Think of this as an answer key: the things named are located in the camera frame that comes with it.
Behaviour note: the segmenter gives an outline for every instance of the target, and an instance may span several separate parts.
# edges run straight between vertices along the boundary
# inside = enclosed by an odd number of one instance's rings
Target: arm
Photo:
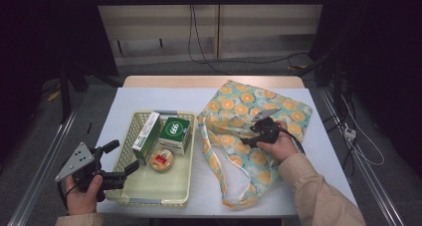
[[[285,122],[277,123],[287,128]],[[274,144],[257,145],[282,163],[279,173],[292,187],[302,225],[365,225],[360,210],[315,171],[288,135],[280,132]]]
[[[97,213],[97,193],[102,187],[103,178],[94,177],[87,192],[78,190],[71,176],[66,178],[69,216],[59,217],[56,226],[66,225],[102,225],[103,216]]]

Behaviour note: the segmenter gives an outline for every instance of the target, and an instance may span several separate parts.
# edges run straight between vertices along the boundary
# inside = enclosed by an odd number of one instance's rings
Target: white table surface
[[[218,89],[118,89],[108,113],[103,131],[97,145],[104,145],[118,139],[120,144],[129,126],[133,113],[145,110],[169,110],[200,113]],[[356,204],[332,145],[324,130],[317,108],[307,89],[272,89],[282,96],[301,101],[311,108],[313,114],[303,141],[303,147],[316,171],[323,174],[327,182],[336,187]],[[193,149],[192,174],[189,199],[186,206],[123,206],[114,201],[105,200],[98,205],[98,212],[122,214],[131,217],[190,217],[190,218],[266,218],[297,215],[291,189],[279,179],[251,208],[233,210],[225,207],[221,200],[218,180],[212,173],[208,162],[202,155],[202,137],[197,125]],[[230,180],[230,195],[235,197],[247,183],[246,176],[231,165],[218,150],[224,173]],[[112,171],[118,158],[119,148],[104,154],[102,165],[105,171]]]

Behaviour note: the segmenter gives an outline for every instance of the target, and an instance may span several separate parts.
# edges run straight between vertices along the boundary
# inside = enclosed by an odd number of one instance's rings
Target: hand
[[[69,215],[89,214],[97,212],[97,193],[102,187],[103,177],[96,175],[87,192],[79,191],[72,175],[66,177],[66,191]]]
[[[284,121],[277,120],[276,123],[279,125],[279,127],[284,129],[288,128],[288,125]],[[295,147],[295,144],[293,143],[292,138],[281,131],[277,141],[274,144],[259,141],[257,142],[257,146],[264,151],[270,152],[279,162],[282,162],[293,154],[299,153]]]

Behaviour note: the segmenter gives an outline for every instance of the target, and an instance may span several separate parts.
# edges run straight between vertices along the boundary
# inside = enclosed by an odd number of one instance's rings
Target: sleeve
[[[103,225],[103,216],[99,213],[81,214],[74,216],[59,217],[56,226],[80,225],[80,226],[101,226]]]
[[[360,210],[329,185],[304,154],[283,161],[279,173],[293,189],[302,225],[366,225]]]

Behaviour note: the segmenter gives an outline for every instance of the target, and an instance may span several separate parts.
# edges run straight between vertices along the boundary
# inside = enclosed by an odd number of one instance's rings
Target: plastic basket
[[[114,166],[114,172],[122,172],[124,168],[136,160],[132,145],[149,117],[149,112],[133,114],[124,144]],[[188,119],[191,123],[190,142],[185,155],[174,154],[173,166],[165,172],[157,172],[150,164],[141,165],[139,169],[127,177],[123,189],[108,190],[105,197],[123,205],[165,205],[183,206],[189,197],[190,175],[192,169],[193,142],[195,136],[196,116],[189,112],[160,112],[162,125],[169,116]],[[154,149],[161,147],[158,143]]]

